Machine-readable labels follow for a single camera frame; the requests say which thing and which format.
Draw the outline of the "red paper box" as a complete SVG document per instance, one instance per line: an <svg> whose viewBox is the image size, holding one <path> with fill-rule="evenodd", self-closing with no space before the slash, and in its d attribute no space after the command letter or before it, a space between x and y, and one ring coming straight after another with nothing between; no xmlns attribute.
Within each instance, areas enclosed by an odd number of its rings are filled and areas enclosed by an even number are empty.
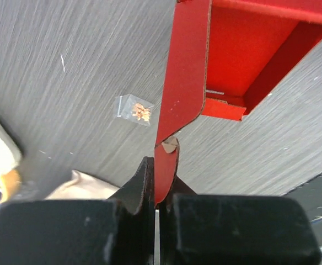
<svg viewBox="0 0 322 265"><path fill-rule="evenodd" d="M240 121L322 40L322 1L177 1L155 141L155 203L177 174L175 134Z"/></svg>

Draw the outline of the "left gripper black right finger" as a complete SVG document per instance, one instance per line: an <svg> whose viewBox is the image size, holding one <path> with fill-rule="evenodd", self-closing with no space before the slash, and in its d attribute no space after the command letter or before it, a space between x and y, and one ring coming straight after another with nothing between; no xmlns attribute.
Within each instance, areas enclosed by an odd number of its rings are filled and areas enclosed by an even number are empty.
<svg viewBox="0 0 322 265"><path fill-rule="evenodd" d="M175 177L160 204L161 264L319 264L322 251L294 199L204 195Z"/></svg>

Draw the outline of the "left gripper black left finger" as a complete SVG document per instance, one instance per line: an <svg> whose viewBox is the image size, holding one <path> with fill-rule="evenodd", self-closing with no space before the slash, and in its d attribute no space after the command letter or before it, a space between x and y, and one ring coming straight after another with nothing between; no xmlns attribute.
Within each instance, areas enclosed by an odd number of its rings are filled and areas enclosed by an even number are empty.
<svg viewBox="0 0 322 265"><path fill-rule="evenodd" d="M0 206L0 264L153 264L154 159L107 199Z"/></svg>

